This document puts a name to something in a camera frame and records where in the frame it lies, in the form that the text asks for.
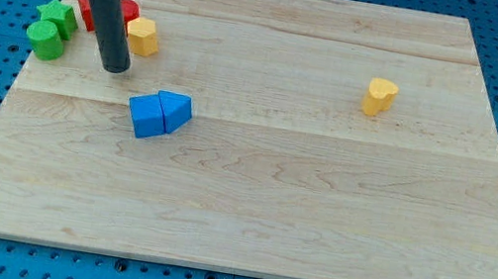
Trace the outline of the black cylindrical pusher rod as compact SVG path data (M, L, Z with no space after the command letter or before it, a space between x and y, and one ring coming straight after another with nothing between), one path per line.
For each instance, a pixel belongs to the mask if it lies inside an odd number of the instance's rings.
M121 0L89 0L103 68L121 73L131 67Z

